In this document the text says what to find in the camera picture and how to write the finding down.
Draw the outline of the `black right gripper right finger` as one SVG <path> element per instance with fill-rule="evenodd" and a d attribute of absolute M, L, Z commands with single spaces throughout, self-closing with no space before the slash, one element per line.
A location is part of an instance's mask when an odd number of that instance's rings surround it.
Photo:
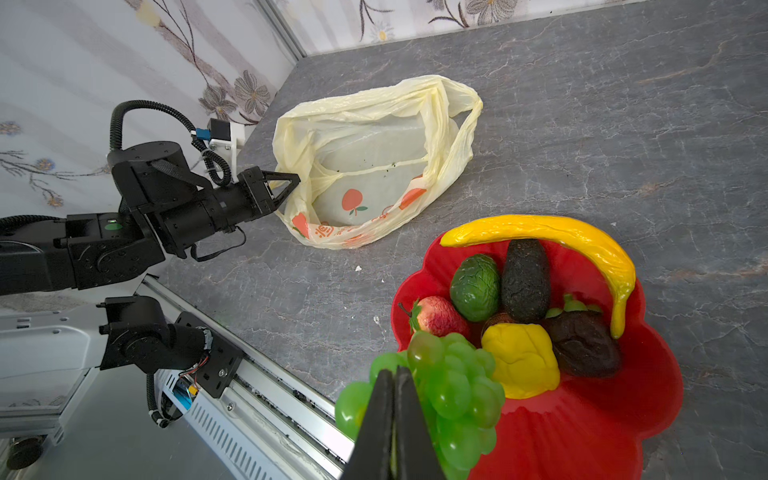
<path fill-rule="evenodd" d="M 398 367 L 394 375 L 393 399 L 392 478 L 445 479 L 411 371 L 406 367 Z"/>

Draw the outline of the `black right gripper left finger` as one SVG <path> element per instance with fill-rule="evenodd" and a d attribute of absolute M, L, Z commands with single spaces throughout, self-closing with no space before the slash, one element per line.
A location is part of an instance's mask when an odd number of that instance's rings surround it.
<path fill-rule="evenodd" d="M 394 374 L 390 370 L 380 371 L 341 480 L 394 478 L 394 393 Z"/>

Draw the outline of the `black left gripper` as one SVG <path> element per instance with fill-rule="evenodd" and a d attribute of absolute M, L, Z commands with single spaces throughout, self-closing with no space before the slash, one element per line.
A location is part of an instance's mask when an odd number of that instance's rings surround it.
<path fill-rule="evenodd" d="M 196 244 L 216 233 L 232 233 L 245 222 L 276 212 L 299 186 L 295 173 L 263 171 L 251 167 L 237 181 L 214 188 L 173 178 L 165 189 L 166 202 L 149 207 L 150 220 L 166 253 L 197 258 Z"/>

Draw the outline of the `green fake grapes bunch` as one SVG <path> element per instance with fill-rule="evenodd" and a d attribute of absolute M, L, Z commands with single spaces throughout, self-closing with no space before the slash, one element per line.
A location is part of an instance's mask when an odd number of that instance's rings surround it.
<path fill-rule="evenodd" d="M 505 394 L 491 378 L 493 356 L 459 334 L 414 333 L 407 349 L 377 357 L 368 380 L 352 382 L 340 394 L 335 423 L 354 445 L 379 372 L 395 375 L 398 367 L 411 371 L 445 479 L 467 478 L 496 445 Z"/>

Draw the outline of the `pale yellow plastic bag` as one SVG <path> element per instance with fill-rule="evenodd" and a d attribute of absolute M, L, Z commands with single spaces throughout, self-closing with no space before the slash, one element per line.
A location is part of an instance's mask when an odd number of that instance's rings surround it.
<path fill-rule="evenodd" d="M 440 75 L 297 105 L 273 136 L 278 171 L 300 178 L 278 217 L 314 248 L 382 239 L 464 172 L 482 110 L 473 88 Z"/>

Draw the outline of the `red fake fruit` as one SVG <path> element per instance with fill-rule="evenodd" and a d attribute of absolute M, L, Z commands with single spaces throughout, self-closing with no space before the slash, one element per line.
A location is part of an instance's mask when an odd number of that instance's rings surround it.
<path fill-rule="evenodd" d="M 444 297 L 428 296 L 415 300 L 410 307 L 399 303 L 398 308 L 406 314 L 413 333 L 423 331 L 437 337 L 450 334 L 459 334 L 465 338 L 470 336 L 468 322 Z"/>

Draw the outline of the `yellow fake lemon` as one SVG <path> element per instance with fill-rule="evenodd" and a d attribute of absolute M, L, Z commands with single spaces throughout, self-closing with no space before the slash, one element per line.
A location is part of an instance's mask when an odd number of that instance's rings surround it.
<path fill-rule="evenodd" d="M 494 358 L 492 378 L 507 399 L 525 400 L 558 388 L 558 362 L 542 326 L 499 323 L 485 331 L 481 344 Z"/>

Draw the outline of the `green fake vegetable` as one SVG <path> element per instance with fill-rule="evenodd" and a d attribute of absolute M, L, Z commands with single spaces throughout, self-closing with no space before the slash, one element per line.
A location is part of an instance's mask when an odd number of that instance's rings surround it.
<path fill-rule="evenodd" d="M 487 321 L 499 309 L 500 273 L 488 255 L 466 258 L 451 281 L 450 298 L 456 310 L 469 322 Z"/>

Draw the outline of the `dark brown fake fruit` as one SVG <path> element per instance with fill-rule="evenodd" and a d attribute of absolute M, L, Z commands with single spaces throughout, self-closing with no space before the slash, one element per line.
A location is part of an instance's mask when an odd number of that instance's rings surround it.
<path fill-rule="evenodd" d="M 539 323 L 550 307 L 550 264 L 536 239 L 512 240 L 501 278 L 501 303 L 516 323 Z"/>

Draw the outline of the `yellow fake banana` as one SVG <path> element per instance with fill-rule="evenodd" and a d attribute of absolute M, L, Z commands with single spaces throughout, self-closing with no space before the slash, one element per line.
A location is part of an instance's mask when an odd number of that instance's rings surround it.
<path fill-rule="evenodd" d="M 469 247 L 507 240 L 543 239 L 586 257 L 603 275 L 612 295 L 610 334 L 618 340 L 626 326 L 626 306 L 636 285 L 635 265 L 607 233 L 583 221 L 563 216 L 501 215 L 482 218 L 445 233 L 440 245 Z"/>

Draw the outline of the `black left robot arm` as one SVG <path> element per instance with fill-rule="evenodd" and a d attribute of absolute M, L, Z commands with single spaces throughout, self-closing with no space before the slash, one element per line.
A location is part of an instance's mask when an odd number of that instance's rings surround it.
<path fill-rule="evenodd" d="M 213 260 L 217 253 L 199 254 L 198 242 L 277 211 L 300 183 L 294 173 L 252 167 L 216 187 L 192 172 L 181 146 L 170 141 L 113 150 L 108 164 L 122 197 L 119 211 L 2 219 L 2 294 L 121 283 L 169 255 Z M 168 323 L 152 299 L 112 298 L 100 306 L 108 317 L 99 329 L 108 338 L 103 369 L 188 371 L 208 358 L 211 334 Z"/>

